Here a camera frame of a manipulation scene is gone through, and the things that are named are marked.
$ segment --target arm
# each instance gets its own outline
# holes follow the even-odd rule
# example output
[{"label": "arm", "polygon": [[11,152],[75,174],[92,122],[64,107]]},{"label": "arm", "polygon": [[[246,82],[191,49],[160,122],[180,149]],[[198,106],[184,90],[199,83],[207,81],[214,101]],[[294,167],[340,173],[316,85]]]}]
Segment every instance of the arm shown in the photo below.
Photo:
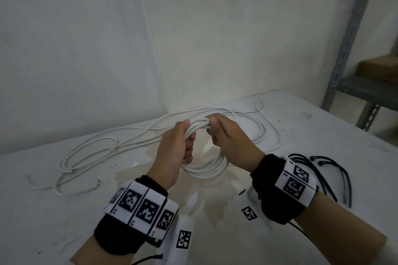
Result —
[{"label": "arm", "polygon": [[[213,143],[235,166],[253,172],[265,157],[239,125],[217,113],[210,117]],[[295,218],[331,264],[367,264],[383,248],[387,237],[321,192]]]},{"label": "arm", "polygon": [[[181,164],[188,164],[193,160],[192,149],[196,134],[184,139],[189,124],[189,120],[178,122],[174,128],[163,133],[155,161],[146,174],[166,191],[177,182]],[[113,255],[106,252],[92,235],[70,260],[76,265],[130,265],[133,257],[133,253]]]}]

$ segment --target wall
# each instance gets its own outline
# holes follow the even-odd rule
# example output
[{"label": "wall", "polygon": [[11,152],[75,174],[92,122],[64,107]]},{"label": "wall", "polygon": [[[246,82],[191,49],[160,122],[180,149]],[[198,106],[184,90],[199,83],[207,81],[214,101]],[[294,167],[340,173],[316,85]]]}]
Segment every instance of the wall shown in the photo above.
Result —
[{"label": "wall", "polygon": [[[320,106],[354,0],[144,0],[171,110],[287,88]],[[386,54],[397,0],[370,0],[347,74]],[[364,102],[337,94],[332,113],[355,123]],[[396,125],[382,110],[371,131]]]},{"label": "wall", "polygon": [[[389,54],[398,36],[398,0],[369,0],[344,76],[353,75],[363,59]],[[338,92],[331,113],[356,123],[365,101]],[[378,134],[398,127],[398,112],[381,108],[369,132]]]},{"label": "wall", "polygon": [[0,152],[167,112],[141,0],[0,7]]}]

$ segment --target white cable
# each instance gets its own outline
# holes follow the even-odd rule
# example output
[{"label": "white cable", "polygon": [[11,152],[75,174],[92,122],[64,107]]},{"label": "white cable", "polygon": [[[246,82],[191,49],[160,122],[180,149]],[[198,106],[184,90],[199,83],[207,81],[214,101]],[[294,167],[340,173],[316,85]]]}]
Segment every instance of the white cable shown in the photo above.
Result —
[{"label": "white cable", "polygon": [[[267,149],[266,151],[264,151],[264,152],[269,152],[269,151],[274,150],[280,146],[281,135],[278,132],[278,130],[275,128],[275,126],[271,123],[269,118],[262,112],[261,108],[258,106],[257,97],[258,97],[258,94],[256,94],[255,101],[254,101],[254,106],[256,107],[256,110],[261,113],[261,115],[268,121],[268,123],[272,126],[272,128],[276,131],[276,133],[278,135],[278,141],[277,141],[276,145]],[[111,128],[111,129],[97,133],[95,136],[91,137],[87,141],[85,141],[82,144],[80,144],[79,146],[77,146],[75,149],[73,149],[71,152],[69,152],[62,159],[62,161],[59,164],[59,169],[62,172],[62,174],[59,177],[57,177],[53,186],[47,186],[47,187],[35,186],[32,182],[30,175],[27,176],[27,181],[33,189],[45,190],[45,189],[53,188],[54,192],[60,196],[75,195],[75,194],[86,193],[86,192],[92,191],[93,189],[96,189],[99,186],[99,180],[97,181],[97,184],[95,186],[92,186],[85,190],[77,191],[77,192],[63,193],[59,190],[59,187],[65,183],[75,179],[76,177],[84,174],[91,168],[95,167],[96,165],[100,164],[101,162],[103,162],[117,154],[160,141],[162,134],[154,135],[148,139],[141,139],[141,140],[137,140],[137,141],[133,142],[134,139],[137,139],[138,137],[144,135],[145,133],[147,133],[148,130],[163,130],[163,129],[167,129],[167,128],[172,128],[174,125],[166,126],[166,127],[154,127],[156,124],[158,124],[160,121],[164,120],[165,118],[176,115],[176,114],[193,112],[193,111],[201,111],[201,112],[188,117],[188,119],[191,117],[195,117],[200,114],[203,114],[205,112],[209,112],[209,111],[218,111],[225,116],[234,116],[235,120],[237,119],[238,116],[249,118],[250,120],[255,122],[259,127],[258,135],[256,136],[256,138],[252,139],[252,142],[255,144],[260,142],[264,138],[265,133],[266,133],[266,129],[265,129],[264,125],[262,124],[262,122],[260,122],[256,118],[249,115],[249,113],[254,113],[257,111],[245,113],[245,112],[239,112],[239,111],[230,110],[230,109],[226,109],[226,108],[204,107],[204,108],[196,108],[196,109],[191,109],[191,110],[186,110],[186,111],[181,111],[181,112],[170,113],[170,114],[166,114],[162,117],[159,117],[158,119],[156,119],[154,122],[152,122],[146,128],[143,128],[143,127],[116,127],[116,128]],[[210,126],[209,126],[208,118],[201,117],[201,118],[193,119],[193,120],[191,120],[191,124],[189,125],[188,129],[185,132],[185,139],[187,139],[192,133],[196,132],[198,129],[209,129],[209,128],[210,128]],[[125,141],[122,141],[120,143],[119,143],[118,139],[116,139],[115,137],[112,137],[112,136],[105,136],[105,137],[98,138],[99,135],[104,135],[105,133],[108,133],[111,131],[128,130],[128,129],[141,129],[143,131],[140,132],[138,135],[128,138]],[[113,141],[112,147],[94,152],[73,165],[69,164],[70,159],[77,152],[79,152],[83,148],[86,148],[87,146],[89,146],[95,142],[99,142],[99,141],[106,140],[106,139],[107,140],[111,139]],[[104,152],[101,156],[99,156],[87,163],[83,163],[86,159],[88,159],[94,155],[97,155],[98,153],[101,153],[101,152]],[[181,165],[181,167],[186,172],[188,172],[188,174],[190,174],[196,178],[209,179],[209,178],[213,178],[213,177],[217,176],[218,174],[220,174],[222,171],[225,170],[225,168],[228,165],[228,161],[223,162],[224,158],[225,158],[225,156],[220,151],[215,159],[207,162],[206,164],[204,164],[202,166]]]}]

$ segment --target tabletop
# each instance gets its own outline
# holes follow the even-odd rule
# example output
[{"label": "tabletop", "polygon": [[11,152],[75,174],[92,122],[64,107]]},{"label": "tabletop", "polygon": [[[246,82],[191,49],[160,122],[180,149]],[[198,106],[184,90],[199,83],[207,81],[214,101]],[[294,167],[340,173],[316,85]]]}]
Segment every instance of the tabletop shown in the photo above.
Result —
[{"label": "tabletop", "polygon": [[[261,94],[259,98],[264,113],[281,134],[281,145],[272,153],[278,156],[290,153],[307,157],[322,155],[334,159],[351,178],[353,201],[350,211],[397,241],[398,148],[285,90]],[[242,112],[255,111],[254,97],[216,105],[221,106]],[[265,151],[275,144],[277,134],[260,113],[252,116],[266,127],[265,138],[257,144]],[[174,123],[186,117],[188,115],[183,113],[167,122]],[[148,126],[150,122],[132,126]],[[252,121],[239,117],[238,122],[249,136],[255,135]],[[123,132],[116,134],[131,136],[139,131]],[[158,145],[121,153],[62,187],[65,191],[84,189],[95,185],[99,179],[100,186],[92,192],[59,197],[52,190],[30,188],[27,174],[31,174],[37,184],[51,185],[59,175],[61,159],[90,137],[77,137],[0,156],[0,257],[3,264],[68,264],[70,257],[92,235],[103,215],[103,207],[117,186],[145,174]],[[217,149],[210,136],[199,130],[193,164],[204,163],[217,153]],[[339,202],[342,201],[340,172],[332,166],[319,167],[319,170]],[[327,264],[316,247],[292,226],[274,223],[271,231],[258,234],[241,219],[234,201],[250,184],[249,174],[231,164],[219,176],[206,180],[196,179],[180,170],[169,197],[180,205],[182,213],[195,220],[188,264]],[[154,253],[154,247],[144,244],[135,260]]]}]

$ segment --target white sleeve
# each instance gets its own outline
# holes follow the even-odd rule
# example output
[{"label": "white sleeve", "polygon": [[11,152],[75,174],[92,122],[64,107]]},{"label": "white sleeve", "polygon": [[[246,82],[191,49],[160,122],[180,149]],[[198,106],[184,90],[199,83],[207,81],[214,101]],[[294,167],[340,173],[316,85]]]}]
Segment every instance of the white sleeve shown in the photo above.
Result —
[{"label": "white sleeve", "polygon": [[397,265],[398,264],[398,245],[394,241],[387,239],[384,247],[379,251],[369,265]]}]

